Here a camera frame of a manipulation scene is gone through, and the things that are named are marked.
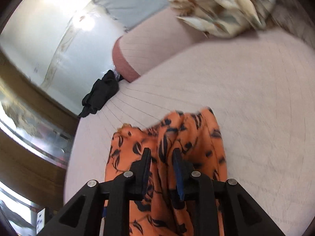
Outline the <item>orange black floral blouse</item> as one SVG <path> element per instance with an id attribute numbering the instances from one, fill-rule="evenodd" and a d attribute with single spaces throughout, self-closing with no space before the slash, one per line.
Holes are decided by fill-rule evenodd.
<path id="1" fill-rule="evenodd" d="M 142 201 L 130 202 L 130 235 L 193 235 L 191 203 L 175 200 L 172 153 L 178 150 L 195 170 L 226 181 L 227 167 L 220 127 L 210 108 L 197 113 L 173 111 L 146 129 L 123 124 L 114 133 L 105 169 L 111 181 L 151 151 L 148 186 Z"/>

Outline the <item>black clothes pile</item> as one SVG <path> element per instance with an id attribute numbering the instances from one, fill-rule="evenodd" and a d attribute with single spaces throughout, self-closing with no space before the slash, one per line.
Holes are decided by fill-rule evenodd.
<path id="1" fill-rule="evenodd" d="M 101 110 L 106 102 L 118 92 L 119 81 L 121 80 L 123 80 L 123 77 L 120 74 L 116 77 L 112 70 L 105 73 L 103 78 L 97 79 L 91 91 L 84 96 L 82 100 L 83 109 L 78 117 L 85 118 L 89 114 L 96 114 Z"/>

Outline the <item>brown door with stained glass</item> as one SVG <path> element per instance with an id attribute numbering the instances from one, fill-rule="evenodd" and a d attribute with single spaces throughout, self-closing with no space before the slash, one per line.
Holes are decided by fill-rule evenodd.
<path id="1" fill-rule="evenodd" d="M 62 207 L 78 122 L 1 55 L 1 211 L 17 235 Z"/>

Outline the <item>pink quilted mattress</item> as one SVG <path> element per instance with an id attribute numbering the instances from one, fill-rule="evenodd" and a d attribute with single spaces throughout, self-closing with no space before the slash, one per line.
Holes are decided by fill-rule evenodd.
<path id="1" fill-rule="evenodd" d="M 207 40 L 169 58 L 80 120 L 64 200 L 103 181 L 110 140 L 128 123 L 149 127 L 173 110 L 212 108 L 229 177 L 286 235 L 314 218 L 314 49 L 281 29 Z"/>

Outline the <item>floral cream blanket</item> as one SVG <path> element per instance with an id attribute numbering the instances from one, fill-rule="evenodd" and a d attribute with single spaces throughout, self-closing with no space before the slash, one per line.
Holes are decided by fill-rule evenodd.
<path id="1" fill-rule="evenodd" d="M 177 18 L 206 35 L 232 38 L 263 30 L 276 0 L 168 0 Z"/>

